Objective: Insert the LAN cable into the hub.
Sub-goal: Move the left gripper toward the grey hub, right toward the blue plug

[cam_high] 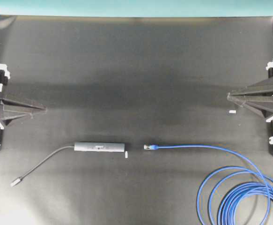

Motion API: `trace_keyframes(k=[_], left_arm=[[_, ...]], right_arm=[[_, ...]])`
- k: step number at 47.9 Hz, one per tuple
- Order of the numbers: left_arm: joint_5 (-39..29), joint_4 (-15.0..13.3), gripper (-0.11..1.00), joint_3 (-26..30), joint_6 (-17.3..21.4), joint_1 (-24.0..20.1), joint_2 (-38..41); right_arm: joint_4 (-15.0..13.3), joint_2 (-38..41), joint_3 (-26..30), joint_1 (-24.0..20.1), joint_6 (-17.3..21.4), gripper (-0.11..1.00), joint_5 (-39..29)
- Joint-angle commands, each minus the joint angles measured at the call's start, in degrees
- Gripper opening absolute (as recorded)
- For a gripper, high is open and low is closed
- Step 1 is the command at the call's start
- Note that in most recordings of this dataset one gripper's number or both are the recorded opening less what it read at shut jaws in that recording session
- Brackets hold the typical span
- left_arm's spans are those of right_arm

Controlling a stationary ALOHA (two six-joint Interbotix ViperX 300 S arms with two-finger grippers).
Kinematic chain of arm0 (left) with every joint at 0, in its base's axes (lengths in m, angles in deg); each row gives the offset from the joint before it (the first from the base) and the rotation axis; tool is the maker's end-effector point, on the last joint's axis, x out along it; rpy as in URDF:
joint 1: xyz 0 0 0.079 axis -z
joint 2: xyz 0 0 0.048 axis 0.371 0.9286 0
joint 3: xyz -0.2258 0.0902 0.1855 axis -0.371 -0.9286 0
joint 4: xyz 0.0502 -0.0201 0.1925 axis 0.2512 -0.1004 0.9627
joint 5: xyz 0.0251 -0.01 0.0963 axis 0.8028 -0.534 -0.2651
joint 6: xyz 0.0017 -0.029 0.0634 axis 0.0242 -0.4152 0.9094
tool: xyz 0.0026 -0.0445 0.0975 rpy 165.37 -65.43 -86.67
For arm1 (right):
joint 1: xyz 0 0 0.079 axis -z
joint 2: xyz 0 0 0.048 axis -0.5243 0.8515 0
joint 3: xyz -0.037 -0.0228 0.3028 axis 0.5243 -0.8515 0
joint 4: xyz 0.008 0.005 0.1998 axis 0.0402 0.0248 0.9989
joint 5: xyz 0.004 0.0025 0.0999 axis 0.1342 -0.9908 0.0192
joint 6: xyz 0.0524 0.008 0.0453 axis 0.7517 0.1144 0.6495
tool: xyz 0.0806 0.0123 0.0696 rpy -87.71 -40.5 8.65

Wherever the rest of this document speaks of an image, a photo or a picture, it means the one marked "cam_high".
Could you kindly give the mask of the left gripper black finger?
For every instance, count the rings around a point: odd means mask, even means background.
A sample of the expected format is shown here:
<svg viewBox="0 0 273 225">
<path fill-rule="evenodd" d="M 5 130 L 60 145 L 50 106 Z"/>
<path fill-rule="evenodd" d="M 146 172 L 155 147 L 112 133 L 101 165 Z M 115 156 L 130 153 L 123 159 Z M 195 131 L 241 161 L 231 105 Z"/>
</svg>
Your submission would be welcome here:
<svg viewBox="0 0 273 225">
<path fill-rule="evenodd" d="M 31 111 L 2 111 L 1 112 L 1 124 L 5 128 L 11 122 L 14 122 L 18 119 L 32 118 L 36 114 L 36 110 Z"/>
<path fill-rule="evenodd" d="M 42 105 L 39 102 L 36 102 L 35 100 L 31 100 L 31 99 L 24 99 L 24 100 L 16 99 L 16 100 L 14 100 L 14 99 L 3 98 L 2 102 L 7 105 L 46 111 L 46 107 L 44 105 Z"/>
</svg>

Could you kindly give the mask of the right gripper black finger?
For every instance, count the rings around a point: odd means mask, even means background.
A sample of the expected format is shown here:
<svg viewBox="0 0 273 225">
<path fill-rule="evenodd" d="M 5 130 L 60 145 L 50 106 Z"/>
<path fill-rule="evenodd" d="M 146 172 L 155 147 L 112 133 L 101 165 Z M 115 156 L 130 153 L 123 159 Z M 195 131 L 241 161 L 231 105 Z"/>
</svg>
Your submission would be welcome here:
<svg viewBox="0 0 273 225">
<path fill-rule="evenodd" d="M 233 90 L 228 93 L 229 96 L 243 96 L 252 94 L 273 93 L 273 77 L 262 80 L 256 84 Z"/>
<path fill-rule="evenodd" d="M 273 96 L 227 96 L 227 100 L 261 117 L 273 116 Z"/>
</svg>

